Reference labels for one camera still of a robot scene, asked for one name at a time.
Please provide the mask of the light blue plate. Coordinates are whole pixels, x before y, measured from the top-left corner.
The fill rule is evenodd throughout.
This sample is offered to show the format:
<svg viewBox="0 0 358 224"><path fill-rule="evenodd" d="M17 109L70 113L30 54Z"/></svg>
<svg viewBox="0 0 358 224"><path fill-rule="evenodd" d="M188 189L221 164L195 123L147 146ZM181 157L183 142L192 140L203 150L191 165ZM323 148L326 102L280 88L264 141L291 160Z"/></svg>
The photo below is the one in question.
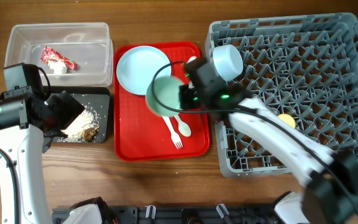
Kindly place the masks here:
<svg viewBox="0 0 358 224"><path fill-rule="evenodd" d="M145 95L155 73L170 61L160 49L141 45L128 50L119 59L116 76L129 93Z"/></svg>

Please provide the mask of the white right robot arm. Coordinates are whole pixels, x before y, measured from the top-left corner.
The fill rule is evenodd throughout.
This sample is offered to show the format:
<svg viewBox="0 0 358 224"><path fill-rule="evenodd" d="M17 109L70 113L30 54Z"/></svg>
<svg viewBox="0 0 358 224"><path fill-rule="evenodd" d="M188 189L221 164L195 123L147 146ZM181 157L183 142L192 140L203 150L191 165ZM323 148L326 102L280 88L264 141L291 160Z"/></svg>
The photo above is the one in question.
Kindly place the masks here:
<svg viewBox="0 0 358 224"><path fill-rule="evenodd" d="M297 131L239 85L229 85L203 58L185 62L190 82L155 74L147 104L160 116L216 114L257 141L287 166L304 188L279 200L275 213L284 223L345 223L358 217L358 161L334 152Z"/></svg>

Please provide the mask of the white plastic fork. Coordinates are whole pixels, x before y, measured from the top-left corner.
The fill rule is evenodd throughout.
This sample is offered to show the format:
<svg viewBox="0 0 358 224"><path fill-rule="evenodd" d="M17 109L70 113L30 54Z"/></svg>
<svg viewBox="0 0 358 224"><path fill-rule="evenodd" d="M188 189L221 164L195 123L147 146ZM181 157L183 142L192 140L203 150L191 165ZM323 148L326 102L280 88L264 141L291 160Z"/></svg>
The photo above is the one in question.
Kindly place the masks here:
<svg viewBox="0 0 358 224"><path fill-rule="evenodd" d="M170 135L171 135L171 140L174 143L175 147L177 149L181 149L183 147L183 144L181 142L181 139L180 139L179 135L175 132L169 117L163 116L162 118L163 118L165 124L167 125L167 128L168 128L168 130L170 132Z"/></svg>

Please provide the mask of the mint green bowl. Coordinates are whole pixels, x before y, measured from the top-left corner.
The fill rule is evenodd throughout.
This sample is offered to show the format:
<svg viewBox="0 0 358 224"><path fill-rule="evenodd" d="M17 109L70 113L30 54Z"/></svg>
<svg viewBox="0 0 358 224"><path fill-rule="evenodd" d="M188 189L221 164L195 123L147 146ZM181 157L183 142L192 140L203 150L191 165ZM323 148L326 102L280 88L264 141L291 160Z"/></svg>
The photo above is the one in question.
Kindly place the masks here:
<svg viewBox="0 0 358 224"><path fill-rule="evenodd" d="M154 80L155 95L158 100L170 108L181 110L179 92L180 86L184 83L177 77L161 77ZM152 85L149 85L145 96L145 101L151 112L157 116L172 117L178 112L168 110L159 104L152 93Z"/></svg>

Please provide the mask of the yellow plastic cup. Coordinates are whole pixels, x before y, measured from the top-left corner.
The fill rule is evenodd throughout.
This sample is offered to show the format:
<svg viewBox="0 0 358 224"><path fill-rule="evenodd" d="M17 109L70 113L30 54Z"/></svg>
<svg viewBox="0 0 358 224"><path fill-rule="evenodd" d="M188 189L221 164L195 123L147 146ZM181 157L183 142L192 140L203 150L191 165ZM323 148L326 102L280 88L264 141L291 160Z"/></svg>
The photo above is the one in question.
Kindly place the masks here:
<svg viewBox="0 0 358 224"><path fill-rule="evenodd" d="M278 117L286 124L291 126L292 128L296 128L295 119L289 114L279 114Z"/></svg>

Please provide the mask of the white plastic spoon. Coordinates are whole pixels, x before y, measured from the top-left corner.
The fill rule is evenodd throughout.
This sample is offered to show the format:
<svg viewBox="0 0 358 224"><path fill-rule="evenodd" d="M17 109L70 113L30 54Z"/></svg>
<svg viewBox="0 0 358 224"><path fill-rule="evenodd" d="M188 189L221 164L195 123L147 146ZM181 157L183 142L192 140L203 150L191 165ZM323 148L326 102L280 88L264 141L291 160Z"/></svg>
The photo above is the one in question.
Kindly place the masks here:
<svg viewBox="0 0 358 224"><path fill-rule="evenodd" d="M181 120L179 115L175 115L174 118L176 119L178 123L178 130L181 135L184 137L190 137L191 136L191 129L188 124L186 124L184 121Z"/></svg>

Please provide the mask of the red snack wrapper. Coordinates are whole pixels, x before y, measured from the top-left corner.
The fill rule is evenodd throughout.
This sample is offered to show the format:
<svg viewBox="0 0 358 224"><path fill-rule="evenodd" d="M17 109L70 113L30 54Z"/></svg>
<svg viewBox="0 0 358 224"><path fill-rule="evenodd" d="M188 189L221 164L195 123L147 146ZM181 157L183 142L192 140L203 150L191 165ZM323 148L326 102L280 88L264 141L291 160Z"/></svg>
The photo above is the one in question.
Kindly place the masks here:
<svg viewBox="0 0 358 224"><path fill-rule="evenodd" d="M77 64L70 60L67 57L64 57L62 54L58 53L56 50L50 48L50 47L45 47L42 54L41 54L41 58L40 61L48 64L49 61L51 62L63 62L65 64L65 66L69 69L72 70L77 70Z"/></svg>

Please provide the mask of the white tissue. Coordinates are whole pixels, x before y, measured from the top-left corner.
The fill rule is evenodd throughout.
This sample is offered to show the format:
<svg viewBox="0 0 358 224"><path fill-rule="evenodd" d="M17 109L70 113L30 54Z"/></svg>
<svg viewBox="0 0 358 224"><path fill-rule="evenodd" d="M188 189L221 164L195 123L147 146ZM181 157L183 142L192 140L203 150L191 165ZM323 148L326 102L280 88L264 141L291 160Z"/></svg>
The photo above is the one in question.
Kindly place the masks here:
<svg viewBox="0 0 358 224"><path fill-rule="evenodd" d="M53 70L54 75L66 74L67 73L68 68L65 65L65 63L63 62L63 60L57 60L57 61L49 60L48 61L48 66L49 66L50 69Z"/></svg>

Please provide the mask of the light blue bowl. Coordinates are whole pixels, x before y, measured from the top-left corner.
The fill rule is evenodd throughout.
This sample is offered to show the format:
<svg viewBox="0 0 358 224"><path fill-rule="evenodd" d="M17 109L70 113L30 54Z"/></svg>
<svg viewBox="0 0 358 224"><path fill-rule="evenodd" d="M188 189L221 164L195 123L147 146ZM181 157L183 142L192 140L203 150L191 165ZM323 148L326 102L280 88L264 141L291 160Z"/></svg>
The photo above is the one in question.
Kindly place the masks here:
<svg viewBox="0 0 358 224"><path fill-rule="evenodd" d="M218 75L226 82L238 77L244 69L242 57L233 45L223 45L213 50L213 63Z"/></svg>

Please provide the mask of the rice and food scraps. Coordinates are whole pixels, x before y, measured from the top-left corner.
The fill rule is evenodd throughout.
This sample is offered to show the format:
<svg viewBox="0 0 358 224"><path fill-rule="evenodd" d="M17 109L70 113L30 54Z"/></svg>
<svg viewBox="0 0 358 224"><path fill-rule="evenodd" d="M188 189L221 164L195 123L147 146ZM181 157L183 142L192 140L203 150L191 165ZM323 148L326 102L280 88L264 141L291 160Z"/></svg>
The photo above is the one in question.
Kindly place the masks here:
<svg viewBox="0 0 358 224"><path fill-rule="evenodd" d="M94 132L98 132L99 114L95 110L83 111L66 129L62 132L66 134L65 138L55 138L56 142L86 142L85 132L88 129L92 129Z"/></svg>

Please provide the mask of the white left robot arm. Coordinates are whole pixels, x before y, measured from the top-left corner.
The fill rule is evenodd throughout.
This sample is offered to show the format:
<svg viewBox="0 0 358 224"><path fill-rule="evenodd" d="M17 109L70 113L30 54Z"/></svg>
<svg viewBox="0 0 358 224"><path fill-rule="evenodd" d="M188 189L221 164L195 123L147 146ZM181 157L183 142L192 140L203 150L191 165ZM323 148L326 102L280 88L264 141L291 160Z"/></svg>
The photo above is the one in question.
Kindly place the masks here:
<svg viewBox="0 0 358 224"><path fill-rule="evenodd" d="M66 91L49 98L13 91L1 96L1 221L51 223L42 154L85 108Z"/></svg>

